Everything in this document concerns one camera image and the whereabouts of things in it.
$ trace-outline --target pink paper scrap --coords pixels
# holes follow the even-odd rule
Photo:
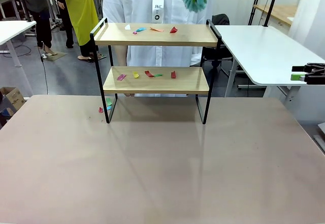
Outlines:
[[[120,76],[118,76],[117,80],[122,81],[125,77],[126,77],[125,74],[121,74]]]

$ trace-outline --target green paper scrap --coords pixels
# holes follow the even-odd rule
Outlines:
[[[291,81],[300,81],[303,74],[291,74]]]
[[[110,98],[106,98],[106,104],[107,104],[107,106],[111,106],[112,105],[112,102],[111,102],[111,99]]]

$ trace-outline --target red paper scrap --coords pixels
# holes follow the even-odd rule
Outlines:
[[[176,72],[175,71],[172,72],[172,78],[176,78]]]
[[[174,34],[174,33],[176,33],[177,31],[178,31],[178,29],[175,28],[175,27],[173,27],[172,30],[170,31],[170,33],[171,33],[171,34]]]
[[[144,71],[144,73],[150,78],[154,77],[154,75],[152,75],[149,71]]]
[[[121,74],[120,76],[118,76],[117,80],[122,81],[125,77],[126,77],[125,74]]]

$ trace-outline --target yellow apron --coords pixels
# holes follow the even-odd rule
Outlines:
[[[97,12],[93,0],[66,0],[72,26],[79,45],[90,40],[90,32],[98,24]]]

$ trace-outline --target wooden shelf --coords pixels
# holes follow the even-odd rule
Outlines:
[[[162,74],[161,77],[149,78],[144,71]],[[176,71],[176,79],[171,72]],[[126,74],[122,81],[117,78]],[[105,93],[173,93],[173,94],[208,94],[209,86],[202,68],[172,67],[118,67],[111,68],[104,83]]]
[[[95,35],[97,45],[149,45],[149,46],[198,46],[216,47],[217,38],[208,25],[204,24],[157,24],[130,23],[131,30],[125,30],[129,23],[105,23]],[[170,34],[175,26],[178,31]],[[133,32],[141,27],[145,31]],[[164,32],[150,30],[150,27],[163,29]]]

